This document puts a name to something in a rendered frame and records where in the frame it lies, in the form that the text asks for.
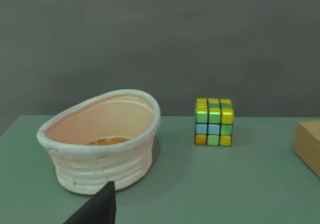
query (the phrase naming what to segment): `table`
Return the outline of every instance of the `table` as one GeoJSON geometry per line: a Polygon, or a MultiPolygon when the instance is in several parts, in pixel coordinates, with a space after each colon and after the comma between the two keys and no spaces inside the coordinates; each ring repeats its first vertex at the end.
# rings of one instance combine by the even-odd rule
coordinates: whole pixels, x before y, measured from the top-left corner
{"type": "MultiPolygon", "coordinates": [[[[0,223],[61,224],[88,197],[56,181],[36,131],[21,116],[0,138],[0,223]]],[[[154,163],[117,193],[117,224],[318,224],[320,180],[292,152],[298,121],[236,118],[232,147],[193,144],[192,117],[162,117],[154,163]]]]}

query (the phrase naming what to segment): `woven basket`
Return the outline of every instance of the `woven basket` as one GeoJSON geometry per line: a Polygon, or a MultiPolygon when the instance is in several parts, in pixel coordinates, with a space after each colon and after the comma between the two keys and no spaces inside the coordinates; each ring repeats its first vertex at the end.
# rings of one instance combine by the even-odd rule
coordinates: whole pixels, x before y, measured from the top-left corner
{"type": "Polygon", "coordinates": [[[58,182],[71,192],[93,195],[108,181],[114,181],[120,190],[147,173],[160,116],[151,95],[117,90],[54,116],[39,128],[36,137],[53,161],[58,182]],[[86,145],[101,137],[129,140],[86,145]]]}

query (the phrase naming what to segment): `rubik's cube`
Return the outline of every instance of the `rubik's cube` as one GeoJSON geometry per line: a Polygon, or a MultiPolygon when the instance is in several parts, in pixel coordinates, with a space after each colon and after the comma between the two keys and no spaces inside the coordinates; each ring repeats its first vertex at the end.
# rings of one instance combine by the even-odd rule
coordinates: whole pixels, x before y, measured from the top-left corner
{"type": "Polygon", "coordinates": [[[197,98],[196,145],[231,146],[235,113],[230,99],[197,98]]]}

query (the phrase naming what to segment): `cube top face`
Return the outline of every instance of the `cube top face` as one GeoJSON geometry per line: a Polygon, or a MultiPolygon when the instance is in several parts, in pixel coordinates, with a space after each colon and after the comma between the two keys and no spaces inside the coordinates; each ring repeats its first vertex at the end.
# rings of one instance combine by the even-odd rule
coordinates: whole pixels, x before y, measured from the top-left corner
{"type": "Polygon", "coordinates": [[[197,98],[195,144],[231,146],[235,112],[230,99],[197,98]]]}

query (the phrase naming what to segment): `wall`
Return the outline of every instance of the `wall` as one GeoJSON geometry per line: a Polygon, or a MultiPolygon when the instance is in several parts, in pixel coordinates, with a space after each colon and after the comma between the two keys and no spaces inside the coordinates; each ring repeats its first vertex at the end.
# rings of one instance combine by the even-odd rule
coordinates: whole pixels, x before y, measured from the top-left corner
{"type": "Polygon", "coordinates": [[[164,115],[319,116],[320,0],[0,0],[0,132],[120,88],[164,115]]]}

